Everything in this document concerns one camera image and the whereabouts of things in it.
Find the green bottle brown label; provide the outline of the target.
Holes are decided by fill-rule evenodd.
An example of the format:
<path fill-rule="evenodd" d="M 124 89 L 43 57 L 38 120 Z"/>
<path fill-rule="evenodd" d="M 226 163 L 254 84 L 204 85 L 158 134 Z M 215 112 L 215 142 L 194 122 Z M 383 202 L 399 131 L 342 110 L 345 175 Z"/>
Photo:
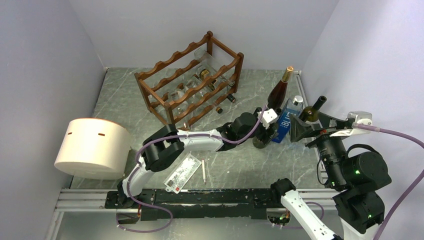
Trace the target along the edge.
<path fill-rule="evenodd" d="M 256 148 L 263 149 L 278 135 L 278 120 L 282 115 L 282 109 L 271 108 L 262 113 L 261 108 L 257 108 L 255 113 L 260 123 L 254 132 L 252 143 Z"/>

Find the green wine bottle white label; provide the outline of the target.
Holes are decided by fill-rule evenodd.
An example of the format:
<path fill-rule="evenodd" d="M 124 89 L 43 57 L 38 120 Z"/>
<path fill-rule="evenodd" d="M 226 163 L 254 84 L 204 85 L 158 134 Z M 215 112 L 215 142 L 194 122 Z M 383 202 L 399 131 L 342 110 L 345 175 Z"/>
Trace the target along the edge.
<path fill-rule="evenodd" d="M 319 112 L 321 107 L 326 103 L 327 97 L 321 95 L 312 106 L 305 107 L 298 118 L 303 122 L 316 122 L 319 119 Z"/>

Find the blue square bottle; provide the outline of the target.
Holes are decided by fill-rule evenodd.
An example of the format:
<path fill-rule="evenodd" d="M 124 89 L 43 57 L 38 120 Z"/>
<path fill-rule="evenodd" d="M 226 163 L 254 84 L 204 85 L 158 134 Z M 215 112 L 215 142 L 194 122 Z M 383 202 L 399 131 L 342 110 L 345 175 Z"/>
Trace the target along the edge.
<path fill-rule="evenodd" d="M 275 137 L 271 140 L 275 143 L 281 143 L 285 136 L 289 133 L 291 128 L 290 116 L 298 116 L 303 109 L 304 99 L 300 95 L 295 95 L 289 98 L 283 109 L 282 114 L 278 120 L 278 129 Z"/>

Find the dark red wine bottle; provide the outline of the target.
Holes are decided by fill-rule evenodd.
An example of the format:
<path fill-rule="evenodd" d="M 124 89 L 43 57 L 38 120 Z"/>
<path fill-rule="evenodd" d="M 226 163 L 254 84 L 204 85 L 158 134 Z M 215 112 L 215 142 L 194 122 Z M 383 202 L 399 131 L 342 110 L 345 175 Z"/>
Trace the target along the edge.
<path fill-rule="evenodd" d="M 272 89 L 267 98 L 267 108 L 268 109 L 278 109 L 282 106 L 284 99 L 286 97 L 287 87 L 289 81 L 292 79 L 294 73 L 294 67 L 288 66 L 285 69 L 285 72 L 281 80 L 276 84 Z"/>

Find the clear bottle rack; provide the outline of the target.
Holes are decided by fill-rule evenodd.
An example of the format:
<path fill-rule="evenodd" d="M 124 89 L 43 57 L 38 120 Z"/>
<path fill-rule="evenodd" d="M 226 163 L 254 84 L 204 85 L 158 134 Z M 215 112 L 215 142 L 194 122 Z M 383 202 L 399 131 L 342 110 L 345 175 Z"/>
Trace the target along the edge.
<path fill-rule="evenodd" d="M 210 72 L 213 72 L 212 76 L 214 74 L 216 74 L 218 72 L 218 70 L 222 67 L 222 64 L 219 61 L 217 61 L 213 56 L 211 56 L 208 52 L 206 52 L 206 50 L 204 48 L 197 49 L 194 52 L 194 56 L 195 56 L 196 60 L 200 62 L 199 67 L 202 66 L 204 68 L 207 68 Z M 235 84 L 234 80 L 230 80 L 228 73 L 223 73 L 221 76 L 227 78 L 229 81 L 234 82 L 234 84 Z"/>

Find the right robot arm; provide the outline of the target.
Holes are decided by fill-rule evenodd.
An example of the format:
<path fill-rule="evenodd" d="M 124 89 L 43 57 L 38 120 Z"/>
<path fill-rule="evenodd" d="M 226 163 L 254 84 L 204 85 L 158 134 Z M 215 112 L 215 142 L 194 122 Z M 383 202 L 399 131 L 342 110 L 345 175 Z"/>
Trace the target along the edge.
<path fill-rule="evenodd" d="M 340 218 L 343 235 L 327 227 L 302 199 L 287 178 L 271 186 L 270 202 L 284 207 L 312 240 L 371 240 L 384 220 L 385 205 L 377 190 L 391 183 L 388 166 L 379 152 L 360 144 L 363 152 L 349 156 L 343 140 L 368 133 L 372 114 L 351 111 L 341 120 L 325 113 L 318 114 L 319 123 L 310 124 L 295 115 L 290 119 L 290 140 L 309 138 L 307 148 L 316 148 L 319 161 L 327 174 L 324 186 L 336 191 L 332 198 Z"/>

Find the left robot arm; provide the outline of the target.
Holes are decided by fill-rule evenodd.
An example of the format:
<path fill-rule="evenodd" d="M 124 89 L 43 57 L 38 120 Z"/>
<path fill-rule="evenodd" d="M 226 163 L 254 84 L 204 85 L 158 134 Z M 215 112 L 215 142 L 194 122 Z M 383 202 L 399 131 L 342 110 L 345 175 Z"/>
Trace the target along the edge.
<path fill-rule="evenodd" d="M 244 112 L 234 121 L 209 131 L 185 131 L 174 124 L 165 125 L 148 137 L 135 154 L 135 167 L 117 185 L 118 204 L 134 207 L 153 174 L 170 167 L 184 151 L 232 150 L 248 139 L 265 136 L 281 112 L 280 108 L 258 107 L 254 113 Z"/>

